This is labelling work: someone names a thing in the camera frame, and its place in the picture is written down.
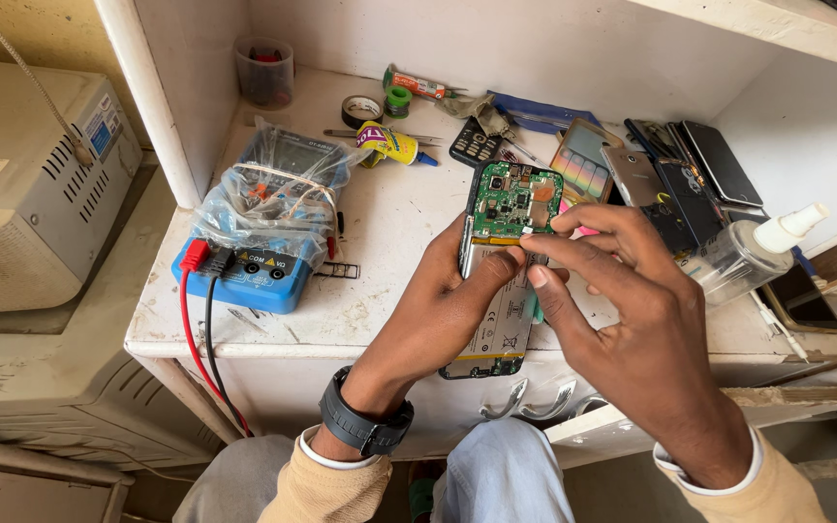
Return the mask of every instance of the white spray nozzle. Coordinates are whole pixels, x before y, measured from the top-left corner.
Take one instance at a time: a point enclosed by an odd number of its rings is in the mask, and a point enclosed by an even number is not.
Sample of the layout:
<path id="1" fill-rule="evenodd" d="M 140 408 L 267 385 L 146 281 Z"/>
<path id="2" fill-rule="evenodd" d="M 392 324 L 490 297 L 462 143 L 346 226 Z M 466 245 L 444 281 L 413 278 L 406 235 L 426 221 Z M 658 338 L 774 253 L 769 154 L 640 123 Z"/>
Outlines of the white spray nozzle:
<path id="1" fill-rule="evenodd" d="M 829 215 L 829 208 L 820 202 L 813 202 L 802 210 L 772 218 L 759 225 L 754 229 L 754 239 L 765 249 L 781 254 L 803 241 L 806 233 Z"/>

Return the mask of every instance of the white shirt cuff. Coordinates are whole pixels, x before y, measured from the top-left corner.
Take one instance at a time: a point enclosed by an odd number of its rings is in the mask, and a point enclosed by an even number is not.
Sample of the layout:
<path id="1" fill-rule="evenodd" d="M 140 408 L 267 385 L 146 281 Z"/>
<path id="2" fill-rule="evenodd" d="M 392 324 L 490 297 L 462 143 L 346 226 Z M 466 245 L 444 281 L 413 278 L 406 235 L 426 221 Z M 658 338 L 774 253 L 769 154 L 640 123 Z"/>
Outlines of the white shirt cuff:
<path id="1" fill-rule="evenodd" d="M 751 467 L 748 469 L 748 474 L 745 475 L 745 478 L 741 480 L 741 483 L 738 483 L 738 485 L 730 489 L 711 491 L 709 489 L 693 485 L 689 482 L 689 476 L 686 472 L 673 462 L 673 458 L 670 457 L 670 454 L 668 454 L 667 450 L 665 450 L 660 443 L 655 443 L 654 445 L 654 461 L 661 467 L 669 471 L 676 472 L 677 480 L 680 481 L 680 484 L 694 494 L 700 494 L 703 496 L 726 496 L 728 494 L 734 494 L 741 491 L 745 487 L 748 487 L 751 482 L 754 481 L 754 479 L 758 476 L 758 472 L 761 470 L 761 463 L 763 462 L 764 451 L 761 446 L 761 440 L 758 439 L 758 434 L 754 432 L 754 429 L 748 427 L 748 430 L 751 433 L 751 442 L 754 446 L 753 456 L 751 457 Z"/>
<path id="2" fill-rule="evenodd" d="M 335 470 L 355 470 L 357 468 L 370 466 L 379 459 L 379 456 L 370 456 L 369 458 L 365 458 L 360 461 L 335 461 L 316 454 L 309 446 L 309 442 L 313 437 L 315 437 L 315 433 L 318 432 L 318 427 L 320 426 L 321 425 L 315 425 L 313 427 L 309 427 L 302 431 L 302 435 L 299 436 L 299 446 L 302 448 L 302 451 L 305 452 L 306 456 L 312 458 L 312 460 L 319 465 L 333 468 Z"/>

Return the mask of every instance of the clear plastic bottle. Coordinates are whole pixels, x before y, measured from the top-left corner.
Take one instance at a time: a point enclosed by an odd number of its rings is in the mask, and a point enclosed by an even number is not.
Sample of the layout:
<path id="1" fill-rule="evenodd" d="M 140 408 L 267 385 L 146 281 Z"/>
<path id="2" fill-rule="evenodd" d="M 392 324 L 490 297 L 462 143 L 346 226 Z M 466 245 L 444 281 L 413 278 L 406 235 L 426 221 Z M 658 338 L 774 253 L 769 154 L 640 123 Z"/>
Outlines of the clear plastic bottle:
<path id="1" fill-rule="evenodd" d="M 790 249 L 829 216 L 819 202 L 759 224 L 738 220 L 678 262 L 718 307 L 782 276 L 793 267 Z"/>

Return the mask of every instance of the hand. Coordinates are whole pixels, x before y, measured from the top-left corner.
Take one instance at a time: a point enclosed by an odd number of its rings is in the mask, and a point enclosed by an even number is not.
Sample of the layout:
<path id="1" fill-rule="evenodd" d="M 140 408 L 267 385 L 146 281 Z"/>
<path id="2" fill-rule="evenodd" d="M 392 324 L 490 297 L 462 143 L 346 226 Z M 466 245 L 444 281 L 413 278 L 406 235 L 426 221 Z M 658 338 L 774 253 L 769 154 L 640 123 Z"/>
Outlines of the hand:
<path id="1" fill-rule="evenodd" d="M 750 468 L 751 437 L 710 371 L 702 288 L 636 208 L 579 204 L 551 224 L 558 235 L 529 234 L 522 246 L 578 272 L 591 294 L 605 294 L 619 309 L 620 323 L 594 330 L 560 278 L 543 265 L 529 268 L 567 363 L 696 482 L 738 485 Z M 601 233 L 567 239 L 581 225 Z"/>
<path id="2" fill-rule="evenodd" d="M 485 257 L 464 280 L 458 271 L 463 225 L 461 214 L 428 245 L 386 325 L 351 369 L 341 395 L 352 409 L 377 420 L 389 417 L 412 384 L 460 354 L 496 292 L 525 266 L 522 249 L 509 246 Z M 553 274 L 559 281 L 569 278 L 565 270 Z M 319 430 L 311 448 L 335 460 L 360 459 L 327 430 Z"/>

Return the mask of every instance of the wristwatch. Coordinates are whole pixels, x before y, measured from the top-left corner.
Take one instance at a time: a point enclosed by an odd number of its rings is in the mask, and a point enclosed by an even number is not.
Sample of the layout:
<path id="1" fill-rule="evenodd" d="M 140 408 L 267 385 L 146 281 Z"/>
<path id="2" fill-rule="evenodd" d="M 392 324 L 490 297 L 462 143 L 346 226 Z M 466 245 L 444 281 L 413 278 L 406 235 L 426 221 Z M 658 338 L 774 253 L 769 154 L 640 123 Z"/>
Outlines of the wristwatch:
<path id="1" fill-rule="evenodd" d="M 341 386 L 349 372 L 350 365 L 341 368 L 328 383 L 325 395 L 319 402 L 322 421 L 337 439 L 359 448 L 361 456 L 391 454 L 409 430 L 415 409 L 411 403 L 403 400 L 399 410 L 386 422 L 376 422 L 356 412 L 341 397 Z"/>

